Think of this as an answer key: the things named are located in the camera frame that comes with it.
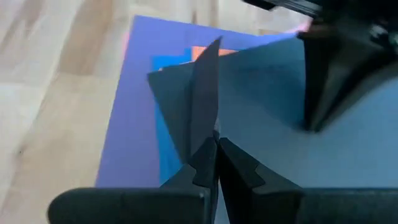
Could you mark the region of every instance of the light wood grain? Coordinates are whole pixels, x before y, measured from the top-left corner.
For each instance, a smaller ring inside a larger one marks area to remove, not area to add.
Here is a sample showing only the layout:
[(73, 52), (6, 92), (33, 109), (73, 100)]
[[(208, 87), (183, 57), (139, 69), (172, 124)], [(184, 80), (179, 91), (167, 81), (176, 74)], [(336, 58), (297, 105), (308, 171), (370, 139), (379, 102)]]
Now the light wood grain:
[(94, 184), (133, 15), (251, 34), (306, 20), (273, 13), (239, 0), (0, 0), (0, 223), (46, 223), (51, 199)]

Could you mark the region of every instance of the wooden floor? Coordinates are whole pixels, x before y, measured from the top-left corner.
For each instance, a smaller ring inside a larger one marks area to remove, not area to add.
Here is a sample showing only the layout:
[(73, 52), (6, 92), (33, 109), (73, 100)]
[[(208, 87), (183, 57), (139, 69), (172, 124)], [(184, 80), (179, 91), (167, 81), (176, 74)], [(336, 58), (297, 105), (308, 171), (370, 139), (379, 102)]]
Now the wooden floor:
[(92, 186), (134, 15), (251, 34), (307, 18), (239, 0), (0, 0), (0, 223)]

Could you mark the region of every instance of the purple paper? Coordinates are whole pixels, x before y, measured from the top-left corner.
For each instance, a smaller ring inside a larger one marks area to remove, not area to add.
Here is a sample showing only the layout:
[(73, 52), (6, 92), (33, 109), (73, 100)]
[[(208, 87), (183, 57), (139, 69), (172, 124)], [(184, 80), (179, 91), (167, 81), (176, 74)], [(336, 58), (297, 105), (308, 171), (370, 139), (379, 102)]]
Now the purple paper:
[(223, 36), (221, 47), (241, 50), (292, 37), (253, 36), (210, 27), (136, 16), (114, 99), (96, 180), (97, 187), (158, 187), (159, 151), (155, 101), (147, 83), (155, 55), (182, 55)]

